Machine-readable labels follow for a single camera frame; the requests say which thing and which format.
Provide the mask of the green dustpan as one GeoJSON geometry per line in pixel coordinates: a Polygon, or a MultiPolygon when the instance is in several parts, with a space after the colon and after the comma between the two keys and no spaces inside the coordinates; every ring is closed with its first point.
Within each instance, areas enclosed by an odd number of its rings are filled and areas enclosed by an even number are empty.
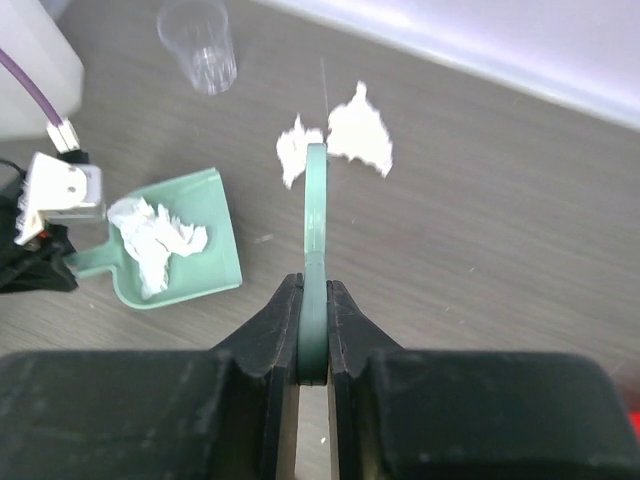
{"type": "Polygon", "coordinates": [[[153,309],[237,288],[239,254],[220,173],[139,188],[111,205],[108,240],[67,256],[77,278],[110,272],[126,305],[153,309]]]}

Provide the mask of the paper scrap back large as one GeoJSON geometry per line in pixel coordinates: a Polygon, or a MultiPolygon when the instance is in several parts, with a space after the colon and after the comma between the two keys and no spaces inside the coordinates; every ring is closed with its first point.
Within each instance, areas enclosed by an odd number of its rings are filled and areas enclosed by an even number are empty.
{"type": "Polygon", "coordinates": [[[329,113],[327,153],[348,161],[358,159],[385,178],[393,167],[393,142],[367,92],[367,85],[358,81],[352,99],[329,113]]]}

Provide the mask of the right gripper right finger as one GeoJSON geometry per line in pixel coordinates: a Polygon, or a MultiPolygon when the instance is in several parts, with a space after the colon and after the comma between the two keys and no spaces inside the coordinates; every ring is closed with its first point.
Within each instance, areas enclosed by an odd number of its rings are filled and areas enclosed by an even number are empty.
{"type": "Polygon", "coordinates": [[[575,354],[406,349],[328,286],[335,479],[635,479],[608,374],[575,354]]]}

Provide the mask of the paper scrap back small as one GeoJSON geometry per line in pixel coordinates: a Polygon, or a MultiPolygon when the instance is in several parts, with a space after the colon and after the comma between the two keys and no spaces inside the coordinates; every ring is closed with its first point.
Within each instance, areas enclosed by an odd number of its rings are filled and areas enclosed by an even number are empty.
{"type": "Polygon", "coordinates": [[[311,144],[324,142],[324,132],[319,128],[307,129],[297,115],[293,126],[278,137],[275,149],[282,166],[282,182],[290,190],[294,181],[306,170],[307,151],[311,144]]]}

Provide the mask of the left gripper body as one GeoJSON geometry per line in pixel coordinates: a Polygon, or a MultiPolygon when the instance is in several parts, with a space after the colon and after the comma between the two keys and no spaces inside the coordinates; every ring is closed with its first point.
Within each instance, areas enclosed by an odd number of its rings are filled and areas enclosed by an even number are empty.
{"type": "Polygon", "coordinates": [[[17,234],[15,218],[18,189],[1,190],[1,293],[30,291],[72,292],[78,282],[65,257],[76,250],[68,236],[68,228],[48,225],[34,246],[14,242],[17,234]]]}

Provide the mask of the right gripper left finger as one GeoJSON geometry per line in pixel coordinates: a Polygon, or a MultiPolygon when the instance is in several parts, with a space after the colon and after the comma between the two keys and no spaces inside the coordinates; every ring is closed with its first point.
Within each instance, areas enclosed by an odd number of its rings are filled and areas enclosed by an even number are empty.
{"type": "Polygon", "coordinates": [[[5,479],[291,479],[302,278],[208,350],[1,360],[5,479]]]}

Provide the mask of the green hand brush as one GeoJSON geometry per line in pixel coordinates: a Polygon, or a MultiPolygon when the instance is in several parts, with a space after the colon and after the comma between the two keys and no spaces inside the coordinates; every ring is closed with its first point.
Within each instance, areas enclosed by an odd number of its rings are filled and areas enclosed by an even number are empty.
{"type": "Polygon", "coordinates": [[[304,272],[298,329],[297,379],[324,385],[328,369],[326,273],[328,159],[323,143],[307,150],[304,197],[304,272]]]}

